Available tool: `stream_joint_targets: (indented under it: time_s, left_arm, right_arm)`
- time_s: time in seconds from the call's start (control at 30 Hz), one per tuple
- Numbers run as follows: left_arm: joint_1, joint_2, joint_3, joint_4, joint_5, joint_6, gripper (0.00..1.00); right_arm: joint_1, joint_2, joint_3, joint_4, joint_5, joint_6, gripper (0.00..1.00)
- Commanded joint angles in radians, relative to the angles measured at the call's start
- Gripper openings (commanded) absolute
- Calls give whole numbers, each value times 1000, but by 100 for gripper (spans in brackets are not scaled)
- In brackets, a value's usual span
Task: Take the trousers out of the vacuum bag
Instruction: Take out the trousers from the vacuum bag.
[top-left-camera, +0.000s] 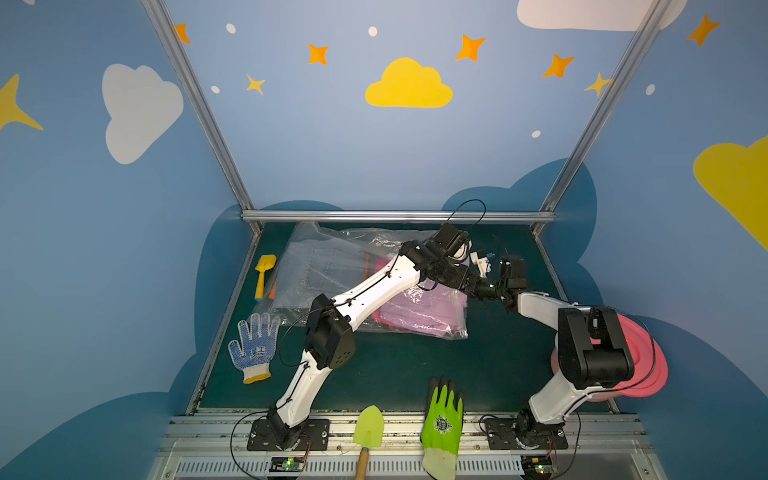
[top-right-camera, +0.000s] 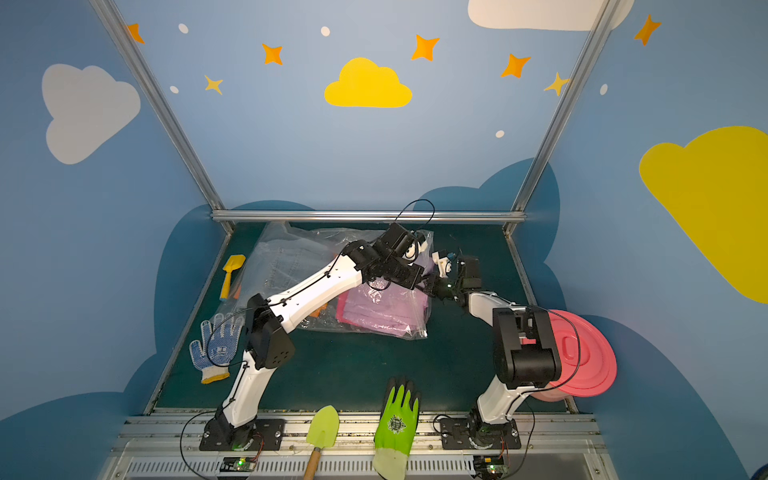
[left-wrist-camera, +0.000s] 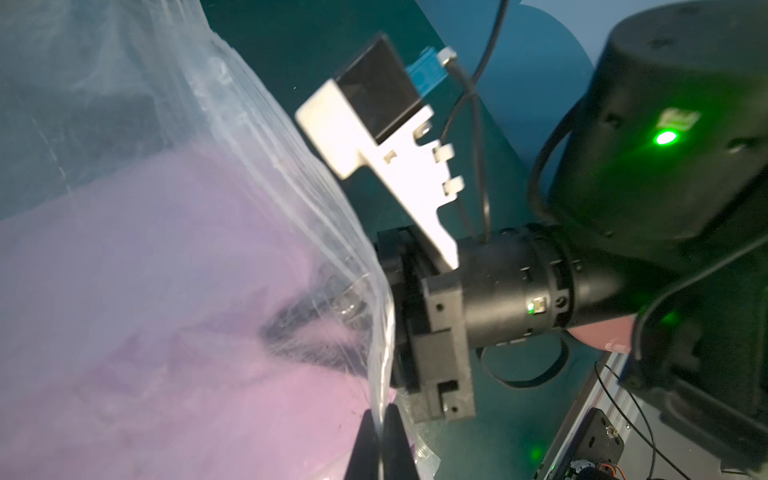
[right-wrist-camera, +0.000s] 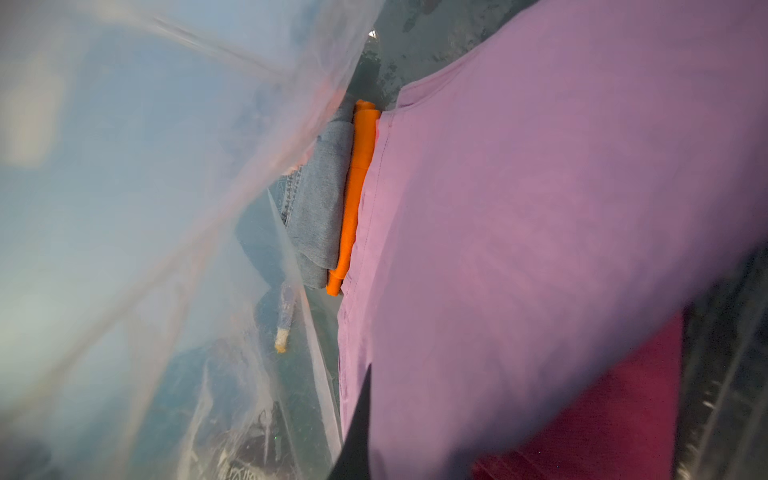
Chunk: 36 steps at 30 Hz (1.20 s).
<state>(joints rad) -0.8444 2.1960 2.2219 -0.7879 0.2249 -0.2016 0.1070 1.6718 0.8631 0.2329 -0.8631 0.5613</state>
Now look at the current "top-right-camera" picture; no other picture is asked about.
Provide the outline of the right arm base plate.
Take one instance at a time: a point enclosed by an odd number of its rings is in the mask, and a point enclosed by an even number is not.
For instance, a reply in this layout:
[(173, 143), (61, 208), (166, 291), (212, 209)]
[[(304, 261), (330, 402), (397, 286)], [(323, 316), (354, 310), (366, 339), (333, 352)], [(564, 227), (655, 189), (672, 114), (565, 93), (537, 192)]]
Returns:
[(519, 450), (520, 433), (514, 420), (488, 424), (475, 418), (439, 416), (433, 423), (444, 450)]

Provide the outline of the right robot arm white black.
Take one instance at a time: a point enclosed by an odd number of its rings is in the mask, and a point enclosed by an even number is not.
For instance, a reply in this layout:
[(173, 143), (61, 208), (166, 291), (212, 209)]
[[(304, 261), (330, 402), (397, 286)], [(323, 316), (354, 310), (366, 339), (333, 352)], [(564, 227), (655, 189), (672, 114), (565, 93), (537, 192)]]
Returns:
[(518, 407), (562, 374), (549, 313), (484, 289), (474, 256), (434, 253), (432, 261), (435, 270), (424, 276), (424, 292), (455, 301), (493, 330), (494, 377), (470, 411), (467, 433), (476, 441), (508, 434)]

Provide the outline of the pink trousers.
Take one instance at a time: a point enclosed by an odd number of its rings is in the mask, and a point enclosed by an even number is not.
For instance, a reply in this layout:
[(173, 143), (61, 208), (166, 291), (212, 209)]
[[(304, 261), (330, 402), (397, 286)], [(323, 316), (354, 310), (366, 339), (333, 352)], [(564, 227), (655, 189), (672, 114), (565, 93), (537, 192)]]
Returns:
[(339, 323), (353, 327), (360, 326), (359, 308), (361, 301), (354, 292), (345, 292), (338, 297), (336, 319)]

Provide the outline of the purple trousers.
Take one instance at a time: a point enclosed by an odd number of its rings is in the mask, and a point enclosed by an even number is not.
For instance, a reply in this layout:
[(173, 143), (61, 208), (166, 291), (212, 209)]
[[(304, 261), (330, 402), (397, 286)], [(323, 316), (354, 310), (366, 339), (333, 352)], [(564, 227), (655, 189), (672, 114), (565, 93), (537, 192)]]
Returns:
[(371, 286), (363, 283), (354, 292), (361, 305), (360, 326), (367, 332), (398, 338), (425, 338), (430, 300), (420, 290), (409, 290), (377, 279)]

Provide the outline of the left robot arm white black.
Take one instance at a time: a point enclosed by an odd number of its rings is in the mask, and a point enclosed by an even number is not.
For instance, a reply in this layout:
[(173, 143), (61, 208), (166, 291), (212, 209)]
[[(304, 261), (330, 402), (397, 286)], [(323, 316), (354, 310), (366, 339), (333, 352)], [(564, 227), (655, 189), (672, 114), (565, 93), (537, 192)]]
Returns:
[(418, 254), (419, 242), (410, 233), (399, 240), (354, 241), (298, 285), (269, 298), (251, 297), (241, 366), (230, 393), (205, 425), (199, 448), (249, 449), (267, 385), (295, 353), (290, 333), (321, 305), (366, 282), (382, 278), (414, 288), (423, 275), (423, 267), (416, 263)]

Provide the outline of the clear plastic vacuum bag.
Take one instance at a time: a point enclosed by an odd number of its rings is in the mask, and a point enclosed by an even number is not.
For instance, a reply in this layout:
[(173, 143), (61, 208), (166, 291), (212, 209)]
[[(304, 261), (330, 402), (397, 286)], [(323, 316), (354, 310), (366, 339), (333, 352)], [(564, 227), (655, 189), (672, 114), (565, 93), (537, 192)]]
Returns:
[(248, 300), (260, 295), (295, 329), (426, 338), (430, 301), (425, 293), (384, 278), (364, 280), (341, 254), (348, 244), (373, 243), (382, 233), (268, 224), (212, 325), (243, 319), (254, 311)]

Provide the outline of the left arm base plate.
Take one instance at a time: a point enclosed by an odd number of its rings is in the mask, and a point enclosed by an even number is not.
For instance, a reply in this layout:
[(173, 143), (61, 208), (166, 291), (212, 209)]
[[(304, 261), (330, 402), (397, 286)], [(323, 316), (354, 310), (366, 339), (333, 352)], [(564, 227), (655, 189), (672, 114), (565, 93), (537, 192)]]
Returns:
[(283, 419), (252, 420), (232, 427), (225, 417), (209, 420), (199, 444), (200, 451), (277, 451), (285, 429)]

